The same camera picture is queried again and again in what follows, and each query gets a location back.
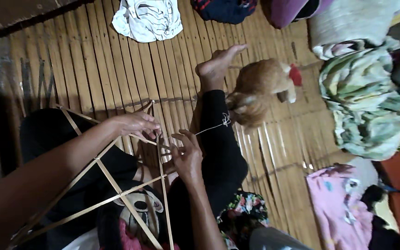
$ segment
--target hand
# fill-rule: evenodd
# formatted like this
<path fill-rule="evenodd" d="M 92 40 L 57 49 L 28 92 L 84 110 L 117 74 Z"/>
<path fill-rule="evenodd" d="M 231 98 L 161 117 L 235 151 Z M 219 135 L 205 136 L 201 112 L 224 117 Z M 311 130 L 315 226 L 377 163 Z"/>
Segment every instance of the hand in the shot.
<path fill-rule="evenodd" d="M 181 140 L 184 145 L 184 147 L 177 148 L 171 144 L 175 169 L 187 187 L 203 184 L 201 173 L 203 156 L 197 138 L 186 129 L 180 129 L 180 133 L 172 135 L 173 138 Z"/>
<path fill-rule="evenodd" d="M 143 139 L 143 132 L 150 138 L 155 139 L 156 135 L 161 134 L 161 127 L 155 117 L 145 112 L 135 112 L 111 118 L 119 126 L 120 135 L 135 134 Z"/>

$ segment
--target pink blanket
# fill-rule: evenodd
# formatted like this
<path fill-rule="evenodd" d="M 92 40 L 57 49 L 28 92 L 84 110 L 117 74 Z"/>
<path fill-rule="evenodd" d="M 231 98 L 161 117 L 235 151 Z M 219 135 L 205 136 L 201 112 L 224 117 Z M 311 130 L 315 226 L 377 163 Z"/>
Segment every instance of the pink blanket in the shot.
<path fill-rule="evenodd" d="M 367 250 L 373 214 L 356 192 L 356 169 L 335 164 L 307 176 L 314 212 L 328 250 Z"/>

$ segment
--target leg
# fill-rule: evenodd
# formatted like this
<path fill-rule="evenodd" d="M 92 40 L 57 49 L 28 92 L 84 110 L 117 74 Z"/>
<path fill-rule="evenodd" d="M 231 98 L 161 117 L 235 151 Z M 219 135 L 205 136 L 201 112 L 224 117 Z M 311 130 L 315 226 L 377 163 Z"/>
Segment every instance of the leg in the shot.
<path fill-rule="evenodd" d="M 81 132 L 93 126 L 86 119 L 69 112 Z M 40 156 L 43 153 L 77 137 L 63 112 L 59 109 L 42 109 L 25 118 L 20 128 L 21 150 L 24 162 Z M 101 158 L 106 168 L 115 180 L 131 180 L 137 170 L 134 156 L 128 155 L 118 147 L 113 146 Z M 110 184 L 99 167 L 93 166 L 47 213 L 41 224 L 47 225 L 69 215 L 79 212 L 99 201 L 104 187 Z M 24 248 L 62 249 L 76 237 L 94 228 L 97 212 L 92 211 L 46 234 L 26 242 Z"/>
<path fill-rule="evenodd" d="M 200 130 L 221 124 L 228 114 L 222 90 L 225 72 L 233 57 L 244 46 L 232 46 L 214 53 L 212 60 L 197 66 L 203 92 Z M 203 180 L 214 216 L 232 200 L 247 175 L 247 163 L 241 155 L 232 127 L 222 125 L 200 134 L 206 156 L 202 162 Z M 174 181 L 168 194 L 174 241 L 181 249 L 193 249 L 191 209 L 188 191 L 181 179 Z"/>

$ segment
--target bare foot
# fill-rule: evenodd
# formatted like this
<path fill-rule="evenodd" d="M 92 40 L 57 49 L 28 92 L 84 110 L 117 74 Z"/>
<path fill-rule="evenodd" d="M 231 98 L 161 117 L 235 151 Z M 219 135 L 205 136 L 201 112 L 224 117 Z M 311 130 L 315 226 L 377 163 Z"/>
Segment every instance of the bare foot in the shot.
<path fill-rule="evenodd" d="M 226 50 L 217 50 L 210 60 L 197 65 L 196 73 L 200 77 L 202 93 L 214 89 L 223 90 L 223 80 L 228 67 L 234 57 L 246 47 L 246 44 L 233 45 Z"/>

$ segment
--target white string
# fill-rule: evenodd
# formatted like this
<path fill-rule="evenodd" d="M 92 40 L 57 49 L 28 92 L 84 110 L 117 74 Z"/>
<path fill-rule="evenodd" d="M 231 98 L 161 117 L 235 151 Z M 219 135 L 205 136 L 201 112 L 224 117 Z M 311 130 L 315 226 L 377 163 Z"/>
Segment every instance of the white string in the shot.
<path fill-rule="evenodd" d="M 222 124 L 217 125 L 217 126 L 212 127 L 212 128 L 207 128 L 207 129 L 205 129 L 205 130 L 203 130 L 203 131 L 198 132 L 196 135 L 199 135 L 200 133 L 203 133 L 203 132 L 205 132 L 206 130 L 210 130 L 210 129 L 213 129 L 213 128 L 220 127 L 221 125 L 225 125 L 225 126 L 227 127 L 228 124 L 231 123 L 231 119 L 229 118 L 229 115 L 228 115 L 228 114 L 226 114 L 226 113 L 222 113 L 222 114 L 223 114 L 223 117 L 224 117 L 224 118 L 222 119 L 222 121 L 223 121 Z"/>

